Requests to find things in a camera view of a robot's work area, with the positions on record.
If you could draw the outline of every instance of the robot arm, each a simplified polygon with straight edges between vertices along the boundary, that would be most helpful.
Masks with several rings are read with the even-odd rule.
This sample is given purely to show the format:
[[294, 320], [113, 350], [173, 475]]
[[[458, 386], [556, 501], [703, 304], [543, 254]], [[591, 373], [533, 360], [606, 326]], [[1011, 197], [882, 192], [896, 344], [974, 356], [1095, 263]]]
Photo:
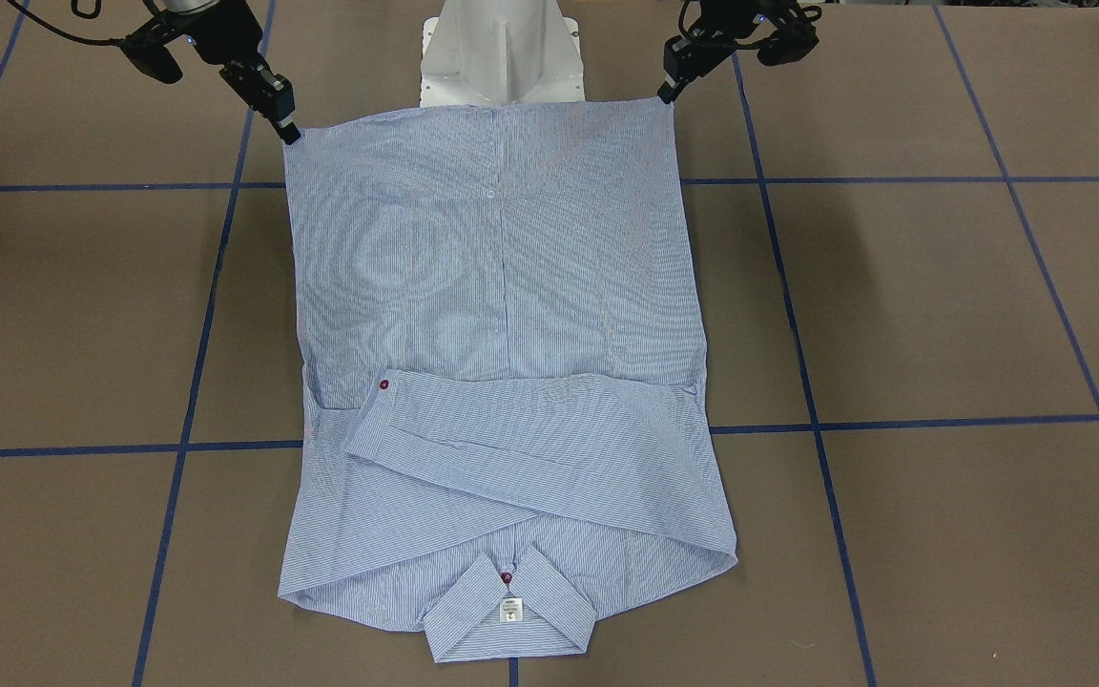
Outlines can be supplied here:
[[[141, 73], [163, 84], [175, 84], [182, 75], [167, 44], [188, 36], [201, 60], [219, 65], [223, 81], [270, 122], [284, 143], [300, 138], [300, 130], [292, 123], [296, 96], [291, 82], [274, 74], [258, 52], [262, 26], [247, 0], [163, 0], [164, 10], [155, 0], [143, 0], [152, 18], [123, 40], [82, 38], [35, 16], [21, 0], [5, 1], [66, 40], [121, 48]], [[710, 74], [736, 51], [757, 51], [758, 60], [773, 66], [799, 60], [819, 43], [813, 26], [821, 16], [817, 5], [802, 9], [798, 0], [698, 0], [701, 16], [686, 30], [685, 13], [693, 1], [684, 0], [676, 22], [679, 35], [664, 44], [667, 78], [658, 92], [664, 103], [671, 103], [689, 82]], [[77, 0], [70, 8], [79, 18], [96, 18], [100, 1], [91, 12], [80, 11]], [[762, 22], [769, 22], [775, 32], [766, 38], [741, 43]]]
[[[821, 8], [801, 8], [797, 0], [698, 0], [701, 16], [686, 30], [685, 12], [693, 0], [684, 0], [676, 27], [679, 35], [664, 44], [664, 85], [659, 99], [671, 103], [693, 79], [711, 74], [711, 69], [736, 51], [757, 51], [757, 60], [766, 66], [797, 62], [817, 47], [817, 19]], [[748, 38], [762, 22], [769, 22], [775, 32], [752, 43]]]
[[138, 31], [119, 44], [130, 62], [148, 77], [163, 84], [180, 79], [167, 44], [187, 35], [192, 48], [208, 65], [220, 65], [219, 75], [236, 96], [266, 118], [286, 144], [300, 138], [292, 123], [296, 92], [291, 82], [274, 74], [262, 53], [262, 25], [245, 0], [164, 0], [166, 10], [156, 12]]

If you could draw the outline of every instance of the shirt label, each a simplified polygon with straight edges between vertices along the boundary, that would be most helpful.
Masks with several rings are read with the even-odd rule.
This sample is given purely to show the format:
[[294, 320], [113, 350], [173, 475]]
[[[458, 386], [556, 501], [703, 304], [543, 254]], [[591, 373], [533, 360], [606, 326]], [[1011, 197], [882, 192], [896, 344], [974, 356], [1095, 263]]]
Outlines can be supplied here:
[[521, 597], [503, 599], [498, 605], [498, 622], [520, 622], [524, 620], [524, 600]]

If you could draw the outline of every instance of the floor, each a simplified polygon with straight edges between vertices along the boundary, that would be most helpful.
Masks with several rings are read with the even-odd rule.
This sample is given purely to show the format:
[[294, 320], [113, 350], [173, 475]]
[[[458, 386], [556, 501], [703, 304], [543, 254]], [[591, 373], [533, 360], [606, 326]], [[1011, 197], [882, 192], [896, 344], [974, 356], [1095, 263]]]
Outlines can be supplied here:
[[[302, 126], [415, 104], [436, 0], [251, 0]], [[33, 0], [82, 33], [99, 22]], [[654, 95], [676, 3], [563, 1]], [[1099, 684], [1099, 10], [833, 5], [677, 107], [741, 565], [588, 655], [432, 664], [275, 597], [300, 478], [280, 145], [0, 3], [0, 686]]]

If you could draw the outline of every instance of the blue striped shirt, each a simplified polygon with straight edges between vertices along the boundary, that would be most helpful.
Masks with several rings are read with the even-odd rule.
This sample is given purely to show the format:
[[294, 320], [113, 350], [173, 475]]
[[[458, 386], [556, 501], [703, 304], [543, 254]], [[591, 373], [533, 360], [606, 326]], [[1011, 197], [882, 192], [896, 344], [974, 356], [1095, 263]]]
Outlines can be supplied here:
[[436, 662], [577, 654], [735, 564], [670, 106], [402, 110], [306, 131], [286, 174], [280, 597]]

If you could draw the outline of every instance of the striped shirt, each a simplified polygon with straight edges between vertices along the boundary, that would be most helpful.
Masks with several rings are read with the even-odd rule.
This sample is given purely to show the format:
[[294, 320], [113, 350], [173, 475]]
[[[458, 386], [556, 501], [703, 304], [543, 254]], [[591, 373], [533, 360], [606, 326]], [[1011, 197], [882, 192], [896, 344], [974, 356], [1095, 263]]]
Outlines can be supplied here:
[[577, 654], [735, 564], [670, 106], [384, 113], [306, 131], [286, 174], [280, 597], [436, 662]]

